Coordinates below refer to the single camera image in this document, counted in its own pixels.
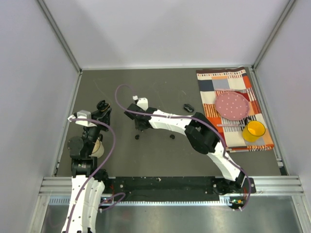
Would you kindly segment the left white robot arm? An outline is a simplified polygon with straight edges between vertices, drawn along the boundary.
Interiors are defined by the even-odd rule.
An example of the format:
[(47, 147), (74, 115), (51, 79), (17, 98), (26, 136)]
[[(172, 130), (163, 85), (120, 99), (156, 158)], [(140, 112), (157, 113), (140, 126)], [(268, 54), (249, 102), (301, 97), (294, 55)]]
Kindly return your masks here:
[(81, 110), (69, 117), (83, 127), (81, 136), (67, 142), (71, 158), (71, 196), (62, 232), (94, 233), (101, 195), (110, 188), (110, 180), (97, 160), (104, 153), (101, 131), (108, 131), (111, 107), (103, 104), (94, 112)]

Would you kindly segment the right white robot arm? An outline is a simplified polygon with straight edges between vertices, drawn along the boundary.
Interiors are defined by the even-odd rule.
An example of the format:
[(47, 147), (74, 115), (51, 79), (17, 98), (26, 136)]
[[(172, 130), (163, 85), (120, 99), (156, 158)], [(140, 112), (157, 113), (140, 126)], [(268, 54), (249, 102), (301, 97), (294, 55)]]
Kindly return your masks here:
[(251, 192), (251, 181), (245, 170), (230, 157), (223, 137), (202, 113), (181, 116), (152, 107), (144, 110), (133, 103), (124, 113), (140, 131), (161, 129), (184, 135), (195, 151), (207, 155), (221, 171), (226, 193), (238, 192), (244, 185)]

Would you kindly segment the glossy black charging case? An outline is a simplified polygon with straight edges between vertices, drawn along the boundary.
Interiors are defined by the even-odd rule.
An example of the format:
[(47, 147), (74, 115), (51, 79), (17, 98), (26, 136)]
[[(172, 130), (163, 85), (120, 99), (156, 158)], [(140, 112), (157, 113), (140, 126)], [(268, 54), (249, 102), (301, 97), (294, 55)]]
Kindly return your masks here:
[(104, 111), (106, 111), (107, 109), (110, 108), (110, 104), (106, 103), (105, 100), (101, 100), (101, 101), (98, 102), (96, 107), (97, 107), (98, 111), (104, 112)]

